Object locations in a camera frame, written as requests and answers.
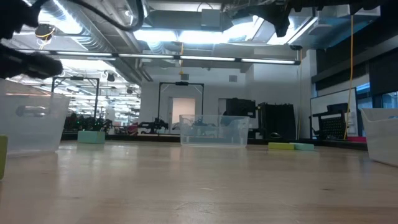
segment whiteboard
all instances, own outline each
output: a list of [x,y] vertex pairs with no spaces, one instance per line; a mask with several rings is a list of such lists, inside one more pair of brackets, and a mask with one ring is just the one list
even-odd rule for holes
[[[332,93],[329,95],[319,96],[311,99],[311,119],[312,119],[312,128],[316,131],[319,130],[318,118],[313,118],[313,114],[324,113],[328,111],[328,105],[334,105],[338,103],[348,103],[348,95],[349,90],[343,90],[336,93]],[[351,89],[351,102],[349,103],[349,129],[347,132],[347,136],[357,137],[358,136],[358,120],[357,120],[357,112],[356,112],[356,91],[355,88]],[[332,118],[336,115],[325,116],[322,118]]]

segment yellow cable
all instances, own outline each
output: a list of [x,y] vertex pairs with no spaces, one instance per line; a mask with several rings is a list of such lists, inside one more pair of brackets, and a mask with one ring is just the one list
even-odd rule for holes
[[303,49],[300,50],[300,111],[299,111],[299,119],[298,119],[298,136],[297,139],[300,139],[300,131],[301,131],[301,116],[302,116],[302,73],[303,73]]
[[48,42],[47,39],[48,38],[49,38],[48,36],[45,37],[45,40],[44,40],[43,44],[40,46],[39,50],[43,50],[44,46],[47,45],[47,42]]
[[348,107],[347,107],[346,131],[344,133],[344,140],[346,140],[348,132],[349,104],[351,103],[351,92],[352,92],[351,89],[353,87],[353,75],[354,75],[354,15],[351,16],[351,76],[349,78]]
[[55,31],[55,28],[52,29],[51,32],[49,32],[48,34],[44,34],[44,35],[37,35],[37,34],[36,34],[36,37],[48,37],[49,35],[53,34],[54,31]]

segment table surface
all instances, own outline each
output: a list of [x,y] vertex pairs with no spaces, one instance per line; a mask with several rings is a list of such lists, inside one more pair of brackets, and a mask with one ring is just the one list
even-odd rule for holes
[[0,223],[397,223],[398,168],[367,152],[63,142],[12,157]]

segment white storage bin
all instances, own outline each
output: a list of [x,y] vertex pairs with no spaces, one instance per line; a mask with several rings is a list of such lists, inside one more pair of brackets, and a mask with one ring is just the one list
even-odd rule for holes
[[180,115],[181,145],[245,147],[249,117]]
[[398,109],[361,109],[372,160],[398,166]]
[[0,79],[0,134],[7,154],[58,149],[69,97]]

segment yellow sponge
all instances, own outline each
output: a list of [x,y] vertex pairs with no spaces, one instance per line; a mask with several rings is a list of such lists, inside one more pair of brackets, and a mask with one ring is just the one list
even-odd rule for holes
[[285,149],[285,150],[294,150],[294,145],[289,143],[277,143],[270,142],[268,144],[269,149]]
[[0,136],[0,180],[4,177],[4,171],[6,170],[7,143],[7,136]]

